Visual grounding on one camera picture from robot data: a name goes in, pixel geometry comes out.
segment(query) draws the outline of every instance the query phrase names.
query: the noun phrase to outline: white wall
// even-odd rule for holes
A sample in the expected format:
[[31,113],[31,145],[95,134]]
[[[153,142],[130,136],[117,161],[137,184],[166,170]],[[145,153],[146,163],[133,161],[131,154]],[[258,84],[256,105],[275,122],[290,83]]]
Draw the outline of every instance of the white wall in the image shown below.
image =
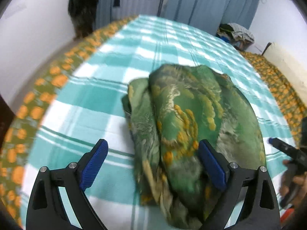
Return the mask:
[[307,69],[307,24],[291,0],[260,0],[249,30],[256,44],[247,51],[261,53],[277,42]]
[[68,0],[12,0],[0,19],[0,94],[10,106],[31,74],[75,36]]

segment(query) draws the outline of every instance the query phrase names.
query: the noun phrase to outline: gray cloth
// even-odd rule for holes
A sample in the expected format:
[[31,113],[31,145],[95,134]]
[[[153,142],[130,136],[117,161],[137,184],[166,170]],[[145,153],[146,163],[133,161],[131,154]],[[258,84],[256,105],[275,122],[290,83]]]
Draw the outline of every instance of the gray cloth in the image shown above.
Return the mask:
[[233,28],[233,32],[231,32],[231,34],[235,41],[245,40],[249,41],[250,43],[254,43],[254,35],[245,27],[237,23],[228,23],[228,25]]

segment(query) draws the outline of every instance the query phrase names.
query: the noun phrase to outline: blue curtain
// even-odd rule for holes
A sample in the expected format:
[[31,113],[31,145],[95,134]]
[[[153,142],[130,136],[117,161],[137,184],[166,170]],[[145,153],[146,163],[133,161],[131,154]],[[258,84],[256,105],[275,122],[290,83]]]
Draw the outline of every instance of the blue curtain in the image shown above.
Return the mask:
[[182,22],[215,35],[221,23],[249,28],[259,0],[168,0],[164,18]]
[[104,27],[111,22],[111,9],[114,0],[98,0],[94,29]]

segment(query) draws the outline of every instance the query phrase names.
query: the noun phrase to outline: human hand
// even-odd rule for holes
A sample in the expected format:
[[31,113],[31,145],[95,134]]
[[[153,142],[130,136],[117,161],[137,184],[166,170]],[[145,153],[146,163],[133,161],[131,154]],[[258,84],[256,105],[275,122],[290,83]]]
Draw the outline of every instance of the human hand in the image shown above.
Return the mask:
[[[283,165],[287,166],[289,160],[283,160]],[[281,187],[279,189],[280,195],[285,196],[289,192],[289,187],[285,185],[286,177],[285,174],[281,178]],[[300,190],[294,197],[294,199],[291,201],[291,204],[294,206],[294,208],[298,208],[301,201],[305,197],[307,193],[307,172],[305,172],[303,175],[294,176],[292,181],[300,186]]]

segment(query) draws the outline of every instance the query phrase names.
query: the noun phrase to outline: green patterned fabric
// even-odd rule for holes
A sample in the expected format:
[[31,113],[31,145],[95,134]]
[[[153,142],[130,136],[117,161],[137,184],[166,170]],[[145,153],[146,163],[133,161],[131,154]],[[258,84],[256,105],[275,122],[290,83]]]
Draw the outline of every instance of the green patterned fabric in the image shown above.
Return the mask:
[[220,196],[196,156],[202,139],[243,168],[266,165],[257,117],[226,74],[166,64],[132,81],[122,102],[141,202],[159,204],[172,226],[198,229]]

